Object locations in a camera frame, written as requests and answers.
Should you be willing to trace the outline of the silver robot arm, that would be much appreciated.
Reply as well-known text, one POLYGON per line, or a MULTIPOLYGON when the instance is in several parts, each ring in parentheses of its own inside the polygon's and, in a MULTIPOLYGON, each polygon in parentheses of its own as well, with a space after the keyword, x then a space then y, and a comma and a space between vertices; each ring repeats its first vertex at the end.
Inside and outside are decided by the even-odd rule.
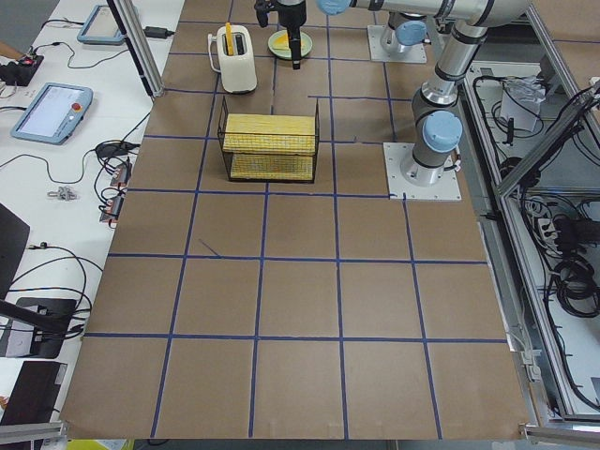
POLYGON ((390 12, 380 44, 386 53, 405 53, 413 46, 423 43, 427 35, 425 15, 390 12))
POLYGON ((417 131, 412 152, 400 163, 402 176, 411 184, 430 187, 444 171, 444 163, 460 142, 463 126, 454 115, 457 85, 465 77, 488 29, 510 23, 524 13, 529 1, 320 1, 327 15, 339 15, 348 8, 389 13, 386 34, 395 33, 398 44, 406 46, 396 16, 411 13, 455 21, 434 72, 415 93, 412 111, 417 131))

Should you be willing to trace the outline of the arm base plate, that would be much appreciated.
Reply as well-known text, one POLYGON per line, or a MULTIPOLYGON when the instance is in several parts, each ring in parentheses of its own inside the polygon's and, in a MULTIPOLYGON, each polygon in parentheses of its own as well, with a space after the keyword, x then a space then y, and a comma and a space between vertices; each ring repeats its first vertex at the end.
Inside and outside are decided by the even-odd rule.
POLYGON ((403 45, 398 42, 394 31, 388 32, 386 25, 369 25, 367 37, 371 61, 425 64, 428 60, 423 42, 403 45))
POLYGON ((426 168, 413 158, 412 142, 385 142, 384 163, 388 196, 393 200, 460 202, 457 172, 450 156, 441 167, 426 168))

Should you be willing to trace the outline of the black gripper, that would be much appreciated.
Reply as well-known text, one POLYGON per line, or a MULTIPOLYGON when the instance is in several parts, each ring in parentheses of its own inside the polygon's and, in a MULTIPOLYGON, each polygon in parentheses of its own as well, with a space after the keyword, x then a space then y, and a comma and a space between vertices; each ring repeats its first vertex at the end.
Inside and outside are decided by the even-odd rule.
MULTIPOLYGON (((289 38, 292 68, 298 70, 301 67, 301 31, 300 27, 307 20, 307 6, 305 0, 275 0, 275 10, 278 15, 280 25, 287 28, 289 38)), ((266 27, 269 24, 268 15, 272 10, 270 0, 256 0, 254 10, 260 27, 266 27)))

